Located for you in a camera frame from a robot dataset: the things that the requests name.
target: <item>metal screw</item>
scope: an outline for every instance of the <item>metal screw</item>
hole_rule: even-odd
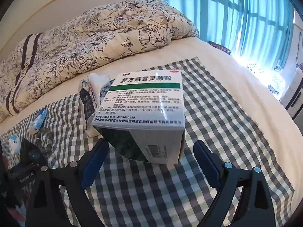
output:
[[[260,173],[260,172],[261,172],[261,169],[260,169],[259,167],[255,167],[255,168],[254,168],[254,171],[255,171],[256,173]]]
[[[47,171],[47,169],[48,169],[48,166],[42,166],[41,167],[41,171],[43,171],[43,172]]]
[[[232,168],[232,163],[230,163],[230,162],[225,162],[224,163],[224,166],[226,167],[226,168]]]
[[[78,162],[75,160],[69,163],[70,167],[76,167],[77,165],[78,165]]]

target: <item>green stripe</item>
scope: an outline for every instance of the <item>green stripe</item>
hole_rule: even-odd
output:
[[[135,83],[111,86],[109,91],[124,89],[179,89],[179,83]]]

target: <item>black and white floral blanket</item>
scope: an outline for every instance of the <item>black and white floral blanket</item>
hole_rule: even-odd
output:
[[[0,122],[76,74],[184,37],[199,37],[196,26],[163,0],[100,6],[29,35],[0,63]]]

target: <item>gray plaid cloth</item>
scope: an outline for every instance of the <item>gray plaid cloth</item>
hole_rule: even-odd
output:
[[[223,161],[251,170],[259,166],[271,190],[276,226],[291,216],[294,189],[277,164],[274,152],[259,130],[227,90],[205,70],[198,58],[174,62],[155,69],[179,69],[183,77],[186,144],[178,165],[131,161],[110,147],[100,174],[87,196],[106,226],[194,226],[211,205],[216,190],[209,187],[193,157],[193,143],[203,140]],[[78,94],[46,106],[49,115],[45,127],[55,134],[51,168],[79,160],[96,144],[83,130]],[[8,139],[19,135],[35,142],[26,129],[34,114],[1,136],[4,155],[10,167],[18,156],[10,155]],[[71,223],[78,225],[65,188],[61,193]],[[240,189],[236,190],[224,225],[235,213]]]

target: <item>white bed sheet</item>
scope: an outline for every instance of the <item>white bed sheet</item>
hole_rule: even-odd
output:
[[[303,137],[285,108],[258,79],[231,56],[197,38],[184,38],[173,40],[161,49],[117,60],[91,72],[109,74],[114,79],[121,72],[139,71],[196,56],[258,124],[274,151],[278,164],[295,189],[291,204],[294,212],[303,197]],[[43,106],[77,93],[80,80],[87,74],[88,72],[80,74],[60,84],[17,116],[7,118],[0,123],[0,134]]]

